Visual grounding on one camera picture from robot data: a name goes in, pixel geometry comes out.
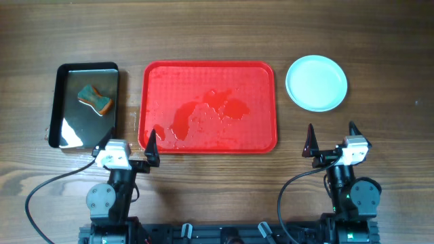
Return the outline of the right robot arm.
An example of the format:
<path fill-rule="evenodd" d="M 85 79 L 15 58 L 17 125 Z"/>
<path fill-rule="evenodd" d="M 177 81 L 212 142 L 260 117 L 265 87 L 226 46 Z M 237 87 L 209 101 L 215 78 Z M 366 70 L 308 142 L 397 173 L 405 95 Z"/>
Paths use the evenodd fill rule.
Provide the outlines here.
<path fill-rule="evenodd" d="M 380 242 L 377 216 L 382 188 L 368 177 L 356 178 L 353 168 L 363 163 L 372 144 L 349 123 L 349 135 L 332 150 L 320 150 L 312 125 L 308 126 L 303 157 L 312 157 L 312 167 L 326 170 L 326 186 L 332 200 L 333 213 L 323 213 L 299 234 L 303 243 L 366 243 Z"/>

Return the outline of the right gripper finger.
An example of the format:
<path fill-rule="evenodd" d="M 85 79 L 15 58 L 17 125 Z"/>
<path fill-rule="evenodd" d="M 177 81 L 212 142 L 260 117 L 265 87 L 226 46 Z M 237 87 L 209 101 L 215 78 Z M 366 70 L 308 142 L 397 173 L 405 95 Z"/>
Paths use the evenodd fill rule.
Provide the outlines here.
<path fill-rule="evenodd" d="M 350 136 L 362 136 L 362 133 L 357 128 L 356 124 L 353 121 L 349 122 L 349 135 Z"/>
<path fill-rule="evenodd" d="M 317 157 L 319 155 L 319 146 L 315 136 L 313 125 L 310 123 L 307 130 L 307 139 L 302 151 L 302 157 Z"/>

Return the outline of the green orange sponge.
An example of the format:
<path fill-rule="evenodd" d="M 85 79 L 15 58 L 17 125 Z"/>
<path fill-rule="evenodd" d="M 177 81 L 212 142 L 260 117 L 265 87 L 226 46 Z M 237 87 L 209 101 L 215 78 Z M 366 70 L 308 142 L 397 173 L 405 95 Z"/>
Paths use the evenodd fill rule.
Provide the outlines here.
<path fill-rule="evenodd" d="M 107 114 L 114 105 L 112 99 L 102 96 L 93 85 L 86 85 L 78 94 L 77 99 L 81 103 L 91 106 L 100 116 Z"/>

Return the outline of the light blue plate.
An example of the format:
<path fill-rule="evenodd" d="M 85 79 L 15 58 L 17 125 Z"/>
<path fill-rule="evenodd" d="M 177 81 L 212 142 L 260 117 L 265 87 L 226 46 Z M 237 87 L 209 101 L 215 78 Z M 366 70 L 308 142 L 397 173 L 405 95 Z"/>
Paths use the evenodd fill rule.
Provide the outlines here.
<path fill-rule="evenodd" d="M 297 59 L 288 69 L 285 88 L 299 107 L 326 112 L 339 106 L 348 92 L 347 77 L 333 60 L 319 55 Z"/>

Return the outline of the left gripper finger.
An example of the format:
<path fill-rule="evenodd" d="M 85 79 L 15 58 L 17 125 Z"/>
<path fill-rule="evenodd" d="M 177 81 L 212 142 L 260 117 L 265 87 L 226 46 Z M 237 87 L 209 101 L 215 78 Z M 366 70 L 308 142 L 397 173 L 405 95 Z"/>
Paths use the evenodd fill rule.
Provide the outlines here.
<path fill-rule="evenodd" d="M 106 133 L 106 135 L 101 139 L 100 141 L 100 145 L 101 146 L 106 146 L 106 144 L 108 143 L 108 141 L 113 137 L 114 134 L 114 128 L 110 128 L 108 130 L 108 132 Z"/>
<path fill-rule="evenodd" d="M 157 133 L 155 129 L 152 130 L 149 136 L 148 144 L 146 145 L 144 155 L 146 156 L 147 163 L 151 167 L 159 167 L 160 156 L 157 147 Z"/>

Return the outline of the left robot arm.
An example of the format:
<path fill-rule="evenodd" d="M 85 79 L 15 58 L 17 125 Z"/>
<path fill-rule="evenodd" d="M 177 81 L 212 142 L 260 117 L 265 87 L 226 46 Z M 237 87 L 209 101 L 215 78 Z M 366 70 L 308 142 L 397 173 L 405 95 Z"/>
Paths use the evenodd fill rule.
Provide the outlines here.
<path fill-rule="evenodd" d="M 152 242 L 139 219 L 128 214 L 133 192 L 138 189 L 136 175 L 147 174 L 150 168 L 159 167 L 156 131 L 149 136 L 145 160 L 130 159 L 130 153 L 127 141 L 114 139 L 111 129 L 94 147 L 92 156 L 97 166 L 107 168 L 110 174 L 106 183 L 93 186 L 86 196 L 91 224 L 79 229 L 79 243 Z"/>

